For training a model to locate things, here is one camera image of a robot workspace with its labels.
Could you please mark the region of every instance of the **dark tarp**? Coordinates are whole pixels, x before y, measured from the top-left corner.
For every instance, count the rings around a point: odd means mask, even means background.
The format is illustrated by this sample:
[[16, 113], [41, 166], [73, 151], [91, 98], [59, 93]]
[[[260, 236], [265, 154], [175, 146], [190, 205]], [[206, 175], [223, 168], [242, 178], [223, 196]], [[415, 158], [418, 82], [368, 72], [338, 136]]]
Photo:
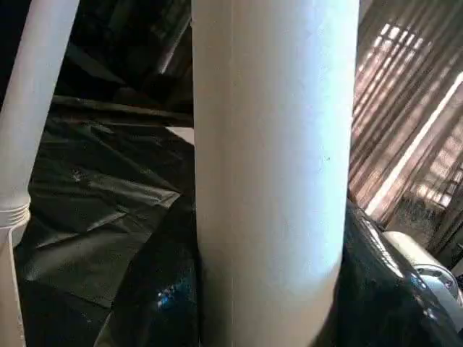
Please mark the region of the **dark tarp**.
[[[183, 343], [178, 334], [160, 341], [197, 345], [194, 223], [169, 218], [172, 204], [171, 214], [184, 205], [192, 214], [193, 175], [193, 146], [164, 128], [47, 123], [30, 182], [32, 219], [15, 250], [28, 346], [91, 346], [113, 303], [114, 314], [144, 305], [132, 321], [138, 329], [155, 311], [181, 315]], [[149, 311], [162, 290], [175, 312]], [[110, 346], [148, 346], [148, 331], [143, 339]]]

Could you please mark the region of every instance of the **black plastic sheet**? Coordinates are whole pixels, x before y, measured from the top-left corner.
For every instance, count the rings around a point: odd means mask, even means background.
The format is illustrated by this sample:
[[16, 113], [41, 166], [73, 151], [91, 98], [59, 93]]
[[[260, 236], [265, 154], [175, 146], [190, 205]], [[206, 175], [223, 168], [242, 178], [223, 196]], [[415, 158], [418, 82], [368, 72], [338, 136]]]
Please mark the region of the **black plastic sheet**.
[[418, 273], [351, 204], [338, 286], [337, 346], [463, 346]]
[[[193, 229], [188, 252], [178, 241], [171, 253], [156, 249], [181, 230], [179, 224], [163, 232], [160, 224], [181, 195], [192, 195], [193, 154], [163, 128], [47, 123], [30, 182], [32, 218], [15, 250], [28, 346], [92, 346], [132, 260], [127, 276], [169, 266], [180, 254], [179, 266], [196, 273]], [[169, 273], [154, 278], [166, 281]], [[184, 280], [192, 281], [182, 292], [191, 336], [197, 334], [196, 280]], [[136, 322], [143, 326], [145, 318]]]

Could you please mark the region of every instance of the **white pipe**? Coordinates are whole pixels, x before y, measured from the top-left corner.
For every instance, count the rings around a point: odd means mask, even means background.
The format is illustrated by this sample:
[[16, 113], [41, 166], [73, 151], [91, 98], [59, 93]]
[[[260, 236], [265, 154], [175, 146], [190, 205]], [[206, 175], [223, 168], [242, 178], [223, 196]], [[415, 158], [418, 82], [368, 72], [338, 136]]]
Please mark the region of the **white pipe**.
[[0, 346], [25, 345], [12, 256], [29, 220], [27, 186], [78, 0], [32, 0], [0, 111]]
[[0, 112], [0, 227], [29, 204], [27, 185], [78, 0], [32, 0]]
[[358, 0], [193, 0], [206, 347], [309, 346], [341, 262]]

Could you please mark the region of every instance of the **curtain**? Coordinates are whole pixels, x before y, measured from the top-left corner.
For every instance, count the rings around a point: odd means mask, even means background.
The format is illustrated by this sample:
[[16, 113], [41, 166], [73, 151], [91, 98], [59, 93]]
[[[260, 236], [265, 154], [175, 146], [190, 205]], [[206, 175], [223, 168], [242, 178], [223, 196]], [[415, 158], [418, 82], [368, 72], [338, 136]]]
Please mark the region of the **curtain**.
[[461, 0], [376, 0], [359, 31], [349, 189], [384, 225], [419, 210], [435, 252], [463, 210], [461, 18]]

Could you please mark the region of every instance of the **white pole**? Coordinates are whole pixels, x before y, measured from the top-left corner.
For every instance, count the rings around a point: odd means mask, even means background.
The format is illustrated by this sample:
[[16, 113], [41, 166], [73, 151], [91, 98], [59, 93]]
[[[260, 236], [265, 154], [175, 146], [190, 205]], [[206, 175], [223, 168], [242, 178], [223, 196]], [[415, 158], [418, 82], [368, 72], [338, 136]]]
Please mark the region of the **white pole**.
[[32, 0], [0, 112], [0, 346], [25, 344], [12, 246], [79, 0]]
[[358, 0], [193, 0], [206, 347], [309, 346], [341, 262]]

